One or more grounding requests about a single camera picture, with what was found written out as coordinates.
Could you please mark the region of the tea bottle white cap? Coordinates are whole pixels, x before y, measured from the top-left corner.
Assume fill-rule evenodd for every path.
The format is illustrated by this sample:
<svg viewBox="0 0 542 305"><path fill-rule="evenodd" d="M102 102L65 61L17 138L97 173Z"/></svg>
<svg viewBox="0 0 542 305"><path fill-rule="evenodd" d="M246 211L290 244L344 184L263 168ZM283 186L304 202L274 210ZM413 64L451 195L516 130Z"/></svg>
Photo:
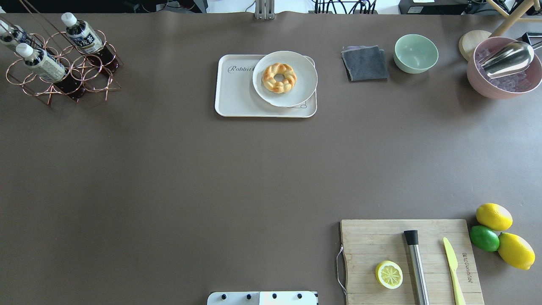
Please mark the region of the tea bottle white cap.
<svg viewBox="0 0 542 305"><path fill-rule="evenodd" d="M77 19L71 12L62 14L61 20L66 26L66 35L93 66L103 67L102 74L108 75L107 70L114 73L118 69L114 54L86 21Z"/></svg>

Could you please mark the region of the cream serving tray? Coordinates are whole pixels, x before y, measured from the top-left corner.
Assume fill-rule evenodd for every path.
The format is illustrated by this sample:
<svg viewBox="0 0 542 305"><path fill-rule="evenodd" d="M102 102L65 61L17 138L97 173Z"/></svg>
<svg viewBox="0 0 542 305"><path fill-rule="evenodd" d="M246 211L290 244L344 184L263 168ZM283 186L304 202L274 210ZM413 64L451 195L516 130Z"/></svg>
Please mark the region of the cream serving tray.
<svg viewBox="0 0 542 305"><path fill-rule="evenodd" d="M252 84L252 73L264 54L228 54L218 61L215 111L221 116L309 118L318 109L317 93L292 108L263 100Z"/></svg>

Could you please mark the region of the tea bottle front left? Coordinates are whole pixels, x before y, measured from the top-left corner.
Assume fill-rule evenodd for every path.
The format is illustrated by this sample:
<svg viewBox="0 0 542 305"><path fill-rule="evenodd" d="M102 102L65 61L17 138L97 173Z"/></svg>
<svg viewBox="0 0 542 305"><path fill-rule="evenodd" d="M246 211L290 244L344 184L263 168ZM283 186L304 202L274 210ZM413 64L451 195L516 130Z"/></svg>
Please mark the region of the tea bottle front left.
<svg viewBox="0 0 542 305"><path fill-rule="evenodd" d="M46 50L20 43L16 46L16 52L24 58L24 63L29 70L68 97L78 100L85 94L83 82L76 79L69 68Z"/></svg>

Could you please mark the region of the white round plate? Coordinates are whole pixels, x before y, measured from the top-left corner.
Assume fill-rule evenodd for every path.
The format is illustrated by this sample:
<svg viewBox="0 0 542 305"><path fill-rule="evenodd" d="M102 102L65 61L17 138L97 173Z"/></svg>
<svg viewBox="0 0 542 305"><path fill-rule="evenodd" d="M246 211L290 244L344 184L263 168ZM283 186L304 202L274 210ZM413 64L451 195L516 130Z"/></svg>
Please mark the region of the white round plate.
<svg viewBox="0 0 542 305"><path fill-rule="evenodd" d="M290 92L277 94L270 92L263 85L265 69L274 63L290 65L297 75L296 85ZM301 54L292 51L277 51L264 56L256 64L252 74L252 84L256 93L267 103L276 107L294 107L302 104L315 92L318 83L314 64Z"/></svg>

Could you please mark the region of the grey folded cloth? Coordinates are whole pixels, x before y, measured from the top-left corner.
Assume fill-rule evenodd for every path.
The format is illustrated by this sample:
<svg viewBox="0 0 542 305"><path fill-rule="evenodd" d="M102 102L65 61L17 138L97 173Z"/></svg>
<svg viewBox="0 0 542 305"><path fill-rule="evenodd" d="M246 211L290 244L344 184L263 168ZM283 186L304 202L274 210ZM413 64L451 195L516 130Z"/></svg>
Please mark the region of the grey folded cloth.
<svg viewBox="0 0 542 305"><path fill-rule="evenodd" d="M385 52L378 46L348 46L341 51L349 81L387 79Z"/></svg>

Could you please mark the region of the bamboo cutting board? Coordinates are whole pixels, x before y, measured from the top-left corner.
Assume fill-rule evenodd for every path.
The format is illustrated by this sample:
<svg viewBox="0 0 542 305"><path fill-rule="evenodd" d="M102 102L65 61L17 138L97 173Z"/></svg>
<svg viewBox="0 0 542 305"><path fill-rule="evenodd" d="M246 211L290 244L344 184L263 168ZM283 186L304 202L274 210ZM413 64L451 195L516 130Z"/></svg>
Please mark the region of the bamboo cutting board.
<svg viewBox="0 0 542 305"><path fill-rule="evenodd" d="M416 305L405 230L417 230L420 255L431 305L453 305L455 297L443 238L451 243L458 260L456 270L468 305L482 305L484 298L464 219L341 220L348 305ZM397 289L383 287L376 278L378 263L397 263L404 280Z"/></svg>

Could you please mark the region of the steel muddler black tip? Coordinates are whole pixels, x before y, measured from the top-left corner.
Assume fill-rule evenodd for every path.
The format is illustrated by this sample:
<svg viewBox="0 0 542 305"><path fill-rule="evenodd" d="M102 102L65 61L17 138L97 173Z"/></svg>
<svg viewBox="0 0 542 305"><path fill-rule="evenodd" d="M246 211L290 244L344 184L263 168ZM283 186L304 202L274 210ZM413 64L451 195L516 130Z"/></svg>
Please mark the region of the steel muddler black tip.
<svg viewBox="0 0 542 305"><path fill-rule="evenodd" d="M429 294L426 286L426 279L423 269L422 257L419 247L418 231L405 230L404 237L408 245L408 252L411 260L411 272L414 279L415 296L418 298L419 305L429 305Z"/></svg>

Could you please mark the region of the half lemon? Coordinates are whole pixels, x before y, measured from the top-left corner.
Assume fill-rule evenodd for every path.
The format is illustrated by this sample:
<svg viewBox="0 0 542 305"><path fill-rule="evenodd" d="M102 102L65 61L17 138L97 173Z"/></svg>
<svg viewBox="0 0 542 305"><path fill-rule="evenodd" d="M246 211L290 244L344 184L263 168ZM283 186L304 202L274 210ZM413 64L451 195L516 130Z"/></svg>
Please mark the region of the half lemon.
<svg viewBox="0 0 542 305"><path fill-rule="evenodd" d="M397 289L403 283L403 272L401 267L390 260L384 260L375 268L377 281L387 289Z"/></svg>

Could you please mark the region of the green ceramic bowl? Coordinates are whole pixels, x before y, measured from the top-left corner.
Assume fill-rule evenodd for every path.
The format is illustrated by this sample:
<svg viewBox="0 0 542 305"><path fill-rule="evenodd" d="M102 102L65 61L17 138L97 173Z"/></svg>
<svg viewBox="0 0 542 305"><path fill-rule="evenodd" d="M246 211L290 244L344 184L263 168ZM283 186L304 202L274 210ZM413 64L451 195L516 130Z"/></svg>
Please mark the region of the green ceramic bowl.
<svg viewBox="0 0 542 305"><path fill-rule="evenodd" d="M414 75L434 67L439 51L427 37L409 33L395 42L393 59L400 70Z"/></svg>

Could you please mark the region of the yellow plastic knife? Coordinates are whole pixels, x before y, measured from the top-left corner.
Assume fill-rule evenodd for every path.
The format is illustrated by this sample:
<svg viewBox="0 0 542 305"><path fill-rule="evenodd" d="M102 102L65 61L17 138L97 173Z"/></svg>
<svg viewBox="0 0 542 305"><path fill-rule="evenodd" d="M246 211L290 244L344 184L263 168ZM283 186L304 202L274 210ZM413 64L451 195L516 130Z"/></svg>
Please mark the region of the yellow plastic knife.
<svg viewBox="0 0 542 305"><path fill-rule="evenodd" d="M459 279L457 277L457 268L458 268L458 260L455 255L455 251L449 242L449 240L446 237L443 237L442 239L443 245L445 247L445 253L447 256L448 266L450 270L451 275L451 281L453 286L453 292L454 292L454 299L456 305L466 305L466 300L463 296L463 292L459 283Z"/></svg>

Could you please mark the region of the round wooden stand base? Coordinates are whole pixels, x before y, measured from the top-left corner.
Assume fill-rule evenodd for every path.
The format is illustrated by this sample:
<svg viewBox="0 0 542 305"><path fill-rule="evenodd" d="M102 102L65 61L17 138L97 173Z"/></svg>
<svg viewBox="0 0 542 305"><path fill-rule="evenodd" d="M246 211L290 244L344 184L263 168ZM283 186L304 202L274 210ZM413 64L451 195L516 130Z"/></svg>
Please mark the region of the round wooden stand base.
<svg viewBox="0 0 542 305"><path fill-rule="evenodd" d="M459 52L462 57L469 61L472 57L475 48L483 41L490 37L491 33L485 30L473 30L465 33L459 39Z"/></svg>

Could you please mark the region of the green lime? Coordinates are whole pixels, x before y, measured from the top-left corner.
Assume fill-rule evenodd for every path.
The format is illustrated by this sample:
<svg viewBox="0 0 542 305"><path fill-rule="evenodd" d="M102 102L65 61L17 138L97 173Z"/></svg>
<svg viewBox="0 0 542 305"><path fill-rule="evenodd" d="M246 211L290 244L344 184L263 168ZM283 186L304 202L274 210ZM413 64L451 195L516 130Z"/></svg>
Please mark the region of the green lime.
<svg viewBox="0 0 542 305"><path fill-rule="evenodd" d="M483 225L473 226L469 232L469 238L472 245L486 252L495 252L500 246L498 235L489 227Z"/></svg>

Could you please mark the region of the yellow lemon upper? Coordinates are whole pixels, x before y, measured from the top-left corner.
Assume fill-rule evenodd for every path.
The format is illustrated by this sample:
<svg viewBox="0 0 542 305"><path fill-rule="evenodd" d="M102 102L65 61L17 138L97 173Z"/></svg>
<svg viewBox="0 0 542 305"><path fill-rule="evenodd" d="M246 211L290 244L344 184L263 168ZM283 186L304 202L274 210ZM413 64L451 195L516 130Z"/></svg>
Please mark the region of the yellow lemon upper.
<svg viewBox="0 0 542 305"><path fill-rule="evenodd" d="M484 203L476 209L476 220L491 230L507 230L513 224L512 214L496 203Z"/></svg>

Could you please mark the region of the yellow lemon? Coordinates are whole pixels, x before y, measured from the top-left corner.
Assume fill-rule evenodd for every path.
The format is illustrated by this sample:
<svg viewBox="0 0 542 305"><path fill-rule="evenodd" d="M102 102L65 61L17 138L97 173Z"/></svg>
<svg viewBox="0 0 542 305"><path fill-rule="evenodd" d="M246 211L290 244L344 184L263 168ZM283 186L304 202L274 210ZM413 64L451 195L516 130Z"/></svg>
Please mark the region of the yellow lemon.
<svg viewBox="0 0 542 305"><path fill-rule="evenodd" d="M513 224L512 214L496 203L484 203L476 209L476 220L491 230L507 230Z"/></svg>
<svg viewBox="0 0 542 305"><path fill-rule="evenodd" d="M517 234L500 233L498 253L509 265L529 270L536 260L536 254L531 245Z"/></svg>

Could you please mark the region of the pink bowl of ice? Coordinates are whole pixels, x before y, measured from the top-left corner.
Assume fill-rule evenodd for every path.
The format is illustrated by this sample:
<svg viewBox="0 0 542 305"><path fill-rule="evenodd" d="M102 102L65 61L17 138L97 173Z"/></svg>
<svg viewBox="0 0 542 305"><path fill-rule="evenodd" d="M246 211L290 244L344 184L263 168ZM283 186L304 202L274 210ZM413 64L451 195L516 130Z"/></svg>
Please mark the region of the pink bowl of ice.
<svg viewBox="0 0 542 305"><path fill-rule="evenodd" d="M530 66L520 73L525 77L512 91L504 88L500 78L489 79L485 71L480 68L480 61L483 58L495 54L506 44L514 41L507 37L490 37L476 46L467 64L467 79L476 92L491 99L511 99L535 91L540 85L542 70L538 56L535 56Z"/></svg>

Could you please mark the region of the yellow lemon lower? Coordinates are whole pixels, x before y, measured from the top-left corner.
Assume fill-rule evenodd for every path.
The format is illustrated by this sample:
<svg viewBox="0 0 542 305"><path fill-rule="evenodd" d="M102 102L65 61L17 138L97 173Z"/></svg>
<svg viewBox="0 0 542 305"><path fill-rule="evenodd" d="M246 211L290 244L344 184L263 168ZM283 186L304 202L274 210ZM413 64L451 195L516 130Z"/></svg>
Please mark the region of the yellow lemon lower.
<svg viewBox="0 0 542 305"><path fill-rule="evenodd" d="M529 270L536 260L536 254L531 245L517 234L500 233L498 253L509 265Z"/></svg>

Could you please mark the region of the metal ice scoop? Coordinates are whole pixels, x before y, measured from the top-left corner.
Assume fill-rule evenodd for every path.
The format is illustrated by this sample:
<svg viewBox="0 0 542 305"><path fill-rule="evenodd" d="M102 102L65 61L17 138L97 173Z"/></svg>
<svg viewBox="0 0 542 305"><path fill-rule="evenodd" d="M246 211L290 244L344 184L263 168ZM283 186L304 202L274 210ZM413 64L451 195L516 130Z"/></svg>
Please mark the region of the metal ice scoop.
<svg viewBox="0 0 542 305"><path fill-rule="evenodd" d="M534 56L534 47L523 41L515 41L485 59L480 66L490 79L507 77L527 69Z"/></svg>

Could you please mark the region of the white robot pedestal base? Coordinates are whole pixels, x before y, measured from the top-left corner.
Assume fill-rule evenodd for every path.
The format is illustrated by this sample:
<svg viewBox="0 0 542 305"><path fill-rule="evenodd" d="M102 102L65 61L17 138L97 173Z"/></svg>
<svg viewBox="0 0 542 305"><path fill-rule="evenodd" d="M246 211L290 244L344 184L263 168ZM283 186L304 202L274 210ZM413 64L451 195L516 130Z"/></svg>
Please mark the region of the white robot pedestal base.
<svg viewBox="0 0 542 305"><path fill-rule="evenodd" d="M318 293L308 290L214 292L207 305L318 305Z"/></svg>

